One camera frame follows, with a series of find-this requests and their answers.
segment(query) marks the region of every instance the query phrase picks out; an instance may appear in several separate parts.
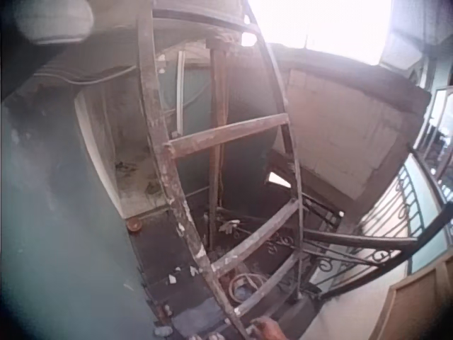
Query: teal wall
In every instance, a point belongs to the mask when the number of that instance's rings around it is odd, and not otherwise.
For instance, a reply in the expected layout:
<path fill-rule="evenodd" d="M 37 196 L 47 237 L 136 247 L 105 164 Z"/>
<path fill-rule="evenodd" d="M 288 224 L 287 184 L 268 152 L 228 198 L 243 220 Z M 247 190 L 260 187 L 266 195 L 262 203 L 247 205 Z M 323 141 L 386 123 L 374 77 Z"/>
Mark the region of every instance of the teal wall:
<path fill-rule="evenodd" d="M 39 339 L 153 339 L 117 210 L 64 89 L 1 107 L 1 297 Z"/>
<path fill-rule="evenodd" d="M 430 223 L 440 212 L 440 207 L 436 203 L 434 194 L 432 193 L 428 182 L 423 174 L 422 170 L 418 166 L 417 162 L 412 156 L 409 156 L 405 163 L 408 170 L 409 176 L 411 177 L 415 194 L 417 195 L 418 202 L 420 203 L 420 212 L 423 216 L 423 222 L 425 227 L 429 226 Z M 411 229 L 416 229 L 420 224 L 418 219 L 413 221 L 415 225 L 411 226 Z M 412 257 L 412 273 L 420 270 L 427 266 L 439 255 L 443 254 L 447 250 L 447 238 L 444 230 L 441 230 L 431 241 L 429 241 L 422 249 L 415 253 Z"/>

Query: ornate metal railing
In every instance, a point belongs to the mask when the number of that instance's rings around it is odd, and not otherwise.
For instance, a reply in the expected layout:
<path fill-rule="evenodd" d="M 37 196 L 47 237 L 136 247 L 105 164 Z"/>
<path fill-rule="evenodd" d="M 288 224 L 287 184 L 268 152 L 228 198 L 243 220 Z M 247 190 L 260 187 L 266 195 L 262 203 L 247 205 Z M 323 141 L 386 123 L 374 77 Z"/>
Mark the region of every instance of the ornate metal railing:
<path fill-rule="evenodd" d="M 408 261 L 410 273 L 412 255 L 451 220 L 452 208 L 451 203 L 446 204 L 435 220 L 425 226 L 414 183 L 403 166 L 385 194 L 358 226 L 339 228 L 339 233 L 364 237 L 361 245 L 344 246 L 306 240 L 308 245 L 325 251 L 323 255 L 307 251 L 308 257 L 314 256 L 318 262 L 318 269 L 307 287 L 313 290 L 314 285 L 318 288 L 320 298 L 330 298 L 358 288 L 404 261 Z M 393 246 L 373 246 L 369 243 L 370 237 L 377 241 L 394 240 L 395 243 Z"/>
<path fill-rule="evenodd" d="M 304 207 L 301 290 L 322 300 L 356 289 L 405 261 L 410 273 L 412 255 L 453 218 L 453 203 L 446 203 L 439 215 L 425 225 L 414 182 L 406 166 L 402 166 L 384 195 L 357 225 L 340 223 L 336 212 L 309 196 L 304 196 Z M 238 240 L 246 238 L 264 221 L 234 215 L 228 210 L 220 213 L 226 219 L 240 219 L 241 223 L 234 230 Z M 310 229 L 306 223 L 310 216 L 323 222 L 318 229 Z M 296 249 L 291 229 L 289 222 L 288 228 L 268 240 L 265 246 L 269 255 L 279 256 L 285 254 L 285 250 Z M 291 275 L 282 283 L 294 287 Z"/>

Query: light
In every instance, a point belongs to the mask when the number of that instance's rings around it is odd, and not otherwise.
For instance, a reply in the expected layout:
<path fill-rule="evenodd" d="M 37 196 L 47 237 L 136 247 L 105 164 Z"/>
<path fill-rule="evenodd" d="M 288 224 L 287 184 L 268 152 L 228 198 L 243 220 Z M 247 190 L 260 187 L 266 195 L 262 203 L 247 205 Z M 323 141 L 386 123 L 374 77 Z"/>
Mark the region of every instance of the light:
<path fill-rule="evenodd" d="M 272 182 L 272 183 L 275 183 L 275 184 L 278 184 L 280 186 L 285 186 L 287 188 L 291 188 L 291 184 L 288 181 L 284 180 L 282 177 L 278 176 L 274 172 L 271 172 L 269 174 L 268 181 Z"/>
<path fill-rule="evenodd" d="M 379 64 L 391 0 L 249 0 L 265 40 Z M 251 44 L 250 33 L 243 43 Z"/>

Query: metal ladder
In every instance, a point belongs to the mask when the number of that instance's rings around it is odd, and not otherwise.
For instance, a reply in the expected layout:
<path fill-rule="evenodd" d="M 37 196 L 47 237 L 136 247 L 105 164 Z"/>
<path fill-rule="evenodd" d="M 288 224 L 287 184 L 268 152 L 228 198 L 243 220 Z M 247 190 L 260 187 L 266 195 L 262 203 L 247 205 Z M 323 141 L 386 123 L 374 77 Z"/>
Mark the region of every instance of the metal ladder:
<path fill-rule="evenodd" d="M 178 223 L 178 233 L 184 238 L 195 263 L 200 267 L 200 272 L 206 284 L 212 291 L 217 303 L 226 313 L 229 321 L 236 327 L 244 339 L 250 339 L 245 326 L 241 321 L 241 316 L 245 315 L 255 306 L 273 287 L 275 287 L 282 277 L 295 265 L 297 265 L 297 289 L 300 287 L 302 273 L 302 243 L 303 243 L 303 209 L 302 209 L 302 184 L 297 159 L 296 143 L 291 132 L 290 119 L 287 114 L 287 100 L 285 90 L 280 77 L 280 73 L 275 59 L 266 45 L 263 36 L 257 29 L 256 19 L 246 4 L 248 16 L 255 24 L 254 31 L 257 35 L 261 54 L 270 77 L 273 96 L 277 103 L 277 110 L 281 112 L 264 118 L 246 120 L 240 123 L 217 126 L 210 130 L 198 132 L 192 135 L 170 140 L 166 127 L 165 117 L 159 98 L 159 79 L 156 70 L 156 56 L 154 51 L 154 32 L 153 32 L 153 8 L 151 1 L 143 1 L 143 7 L 139 12 L 137 25 L 138 45 L 139 45 L 139 80 L 140 91 L 142 92 L 143 114 L 147 122 L 148 142 L 150 149 L 154 152 L 154 163 L 159 176 L 161 187 L 164 191 L 166 201 L 170 206 Z M 212 61 L 222 58 L 222 54 L 216 57 L 216 52 L 211 51 Z M 213 97 L 216 97 L 216 90 L 224 86 L 225 83 L 213 79 Z M 219 96 L 213 101 L 225 100 Z M 215 111 L 221 111 L 220 105 L 215 106 Z M 285 152 L 288 157 L 294 160 L 294 173 L 297 187 L 292 190 L 291 200 L 284 205 L 274 216 L 256 230 L 250 237 L 225 254 L 222 258 L 211 263 L 207 257 L 205 247 L 202 244 L 200 235 L 197 232 L 195 223 L 190 214 L 190 210 L 185 199 L 183 189 L 180 184 L 176 160 L 180 157 L 188 156 L 203 149 L 211 149 L 210 165 L 210 216 L 211 232 L 215 232 L 214 221 L 217 208 L 217 185 L 215 177 L 218 176 L 219 167 L 219 146 L 245 136 L 253 135 L 274 127 L 281 127 Z M 219 283 L 219 277 L 236 267 L 239 263 L 250 256 L 260 245 L 264 244 L 284 223 L 294 214 L 299 214 L 299 228 L 297 229 L 298 249 L 277 269 L 277 271 L 256 291 L 254 294 L 236 308 L 231 306 Z"/>

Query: ladder rung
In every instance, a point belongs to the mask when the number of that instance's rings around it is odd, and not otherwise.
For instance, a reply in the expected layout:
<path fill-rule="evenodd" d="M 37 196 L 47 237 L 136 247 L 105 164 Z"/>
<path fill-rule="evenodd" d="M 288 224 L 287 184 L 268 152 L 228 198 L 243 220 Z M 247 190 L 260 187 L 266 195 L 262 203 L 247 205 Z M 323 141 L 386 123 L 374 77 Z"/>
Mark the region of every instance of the ladder rung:
<path fill-rule="evenodd" d="M 246 301 L 242 302 L 241 305 L 234 309 L 234 312 L 238 317 L 242 317 L 249 310 L 251 310 L 261 299 L 266 296 L 272 288 L 274 288 L 297 262 L 299 257 L 297 256 L 297 250 L 294 251 L 289 258 L 277 269 L 277 271 L 259 287 Z"/>
<path fill-rule="evenodd" d="M 283 206 L 278 212 L 273 215 L 260 229 L 256 230 L 252 235 L 243 240 L 234 249 L 223 255 L 215 261 L 211 267 L 216 277 L 220 277 L 228 273 L 236 267 L 240 262 L 243 262 L 264 242 L 266 242 L 284 223 L 297 211 L 298 202 L 291 200 Z"/>
<path fill-rule="evenodd" d="M 176 138 L 175 140 L 171 140 L 167 145 L 170 149 L 171 156 L 176 159 L 215 145 L 266 131 L 279 125 L 288 124 L 288 122 L 288 114 L 280 113 L 278 115 L 245 120 Z"/>

